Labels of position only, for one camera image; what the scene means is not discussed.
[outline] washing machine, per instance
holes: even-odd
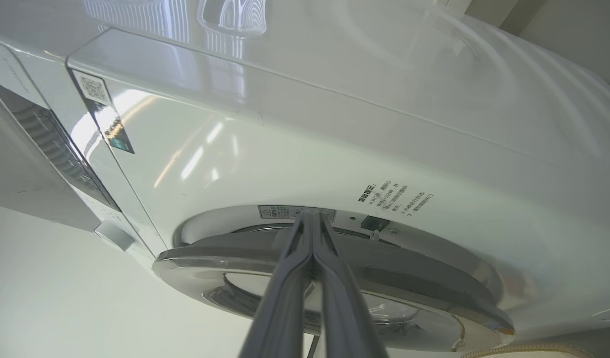
[[[0,100],[205,304],[253,316],[316,211],[392,347],[610,326],[610,86],[433,1],[0,0]]]

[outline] warning label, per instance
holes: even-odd
[[[434,195],[429,192],[412,190],[409,185],[387,180],[368,185],[358,197],[358,201],[405,216],[414,216],[423,209]]]
[[[334,222],[336,211],[332,209],[308,208],[307,206],[259,205],[261,218],[286,218],[294,220],[303,211],[320,211]]]

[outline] washing machine door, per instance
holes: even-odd
[[[253,317],[287,230],[231,233],[163,252],[153,270],[180,292]],[[482,283],[441,261],[342,233],[337,249],[353,269],[376,332],[387,347],[470,351],[507,344],[514,330]],[[321,333],[321,288],[305,290],[305,331]]]

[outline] qr code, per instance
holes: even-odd
[[[106,104],[107,106],[110,105],[110,99],[108,92],[105,89],[104,80],[77,72],[77,82],[80,84],[80,89],[82,89],[84,97]]]

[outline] white washing machine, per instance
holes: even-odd
[[[494,333],[610,326],[610,86],[434,2],[0,0],[7,96],[147,269],[315,209],[475,278]]]

